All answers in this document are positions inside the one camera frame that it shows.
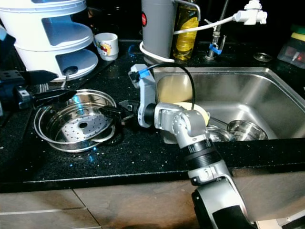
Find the sink basin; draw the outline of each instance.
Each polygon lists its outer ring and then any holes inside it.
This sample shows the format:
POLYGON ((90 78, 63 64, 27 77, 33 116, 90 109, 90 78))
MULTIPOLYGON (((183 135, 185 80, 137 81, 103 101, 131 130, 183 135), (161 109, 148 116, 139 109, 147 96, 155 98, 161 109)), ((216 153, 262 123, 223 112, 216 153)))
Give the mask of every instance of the sink basin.
MULTIPOLYGON (((196 104, 226 123, 247 120, 269 139, 305 137, 305 100, 268 68, 188 68, 196 104)), ((188 76, 178 68, 154 70, 160 102, 190 101, 188 76)), ((226 128, 210 120, 210 124, 226 128)))

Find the white tube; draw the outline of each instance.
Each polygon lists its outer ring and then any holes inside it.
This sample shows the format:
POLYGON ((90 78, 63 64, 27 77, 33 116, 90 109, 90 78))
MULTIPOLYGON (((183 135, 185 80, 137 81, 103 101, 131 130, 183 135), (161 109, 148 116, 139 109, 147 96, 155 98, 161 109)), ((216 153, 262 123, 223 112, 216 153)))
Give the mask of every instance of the white tube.
POLYGON ((156 55, 156 54, 153 54, 153 53, 151 53, 151 52, 149 52, 149 51, 146 51, 146 50, 144 49, 144 47, 143 47, 143 41, 140 43, 140 50, 141 50, 141 52, 143 52, 145 55, 148 55, 148 56, 150 56, 150 57, 152 57, 152 58, 154 58, 154 59, 157 59, 157 60, 159 60, 159 61, 162 61, 162 62, 171 62, 171 63, 174 63, 174 62, 175 62, 175 60, 173 60, 173 59, 167 59, 167 58, 158 56, 158 55, 156 55))
POLYGON ((233 21, 233 17, 234 16, 228 17, 228 18, 225 18, 223 20, 220 20, 220 21, 208 24, 208 25, 203 25, 203 26, 199 26, 199 27, 195 27, 195 28, 186 29, 186 30, 175 31, 175 32, 173 32, 173 34, 176 35, 176 34, 185 33, 185 32, 193 32, 193 31, 199 31, 199 30, 206 30, 206 29, 209 29, 209 28, 213 28, 214 26, 225 24, 227 22, 233 21))

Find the dish soap bottle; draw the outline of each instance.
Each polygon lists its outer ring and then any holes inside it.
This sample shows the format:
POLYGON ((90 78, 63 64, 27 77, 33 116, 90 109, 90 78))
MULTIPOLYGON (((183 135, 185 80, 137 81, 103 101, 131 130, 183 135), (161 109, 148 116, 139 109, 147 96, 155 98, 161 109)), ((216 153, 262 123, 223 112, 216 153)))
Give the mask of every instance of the dish soap bottle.
MULTIPOLYGON (((195 0, 187 0, 191 3, 196 3, 195 0)), ((196 8, 180 5, 179 7, 179 18, 177 22, 177 30, 185 30, 189 28, 198 27, 198 17, 196 8)), ((189 60, 196 39, 197 31, 181 33, 178 36, 176 35, 175 43, 173 46, 173 56, 175 59, 182 61, 189 60)))

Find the white mug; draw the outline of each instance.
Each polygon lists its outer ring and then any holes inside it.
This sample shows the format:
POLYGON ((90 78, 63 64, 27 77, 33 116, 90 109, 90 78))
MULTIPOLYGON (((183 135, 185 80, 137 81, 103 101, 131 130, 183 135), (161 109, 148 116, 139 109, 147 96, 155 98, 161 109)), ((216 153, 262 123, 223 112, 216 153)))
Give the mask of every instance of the white mug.
POLYGON ((94 44, 103 60, 113 61, 118 58, 119 44, 116 34, 109 32, 96 34, 94 44))

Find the red logo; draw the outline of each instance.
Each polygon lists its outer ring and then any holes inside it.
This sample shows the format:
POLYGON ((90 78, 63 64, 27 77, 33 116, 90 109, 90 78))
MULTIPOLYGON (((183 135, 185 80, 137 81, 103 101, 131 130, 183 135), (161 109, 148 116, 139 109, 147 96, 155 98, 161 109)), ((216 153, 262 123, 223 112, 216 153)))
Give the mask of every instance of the red logo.
POLYGON ((142 12, 142 26, 145 27, 147 24, 147 18, 144 12, 142 12))

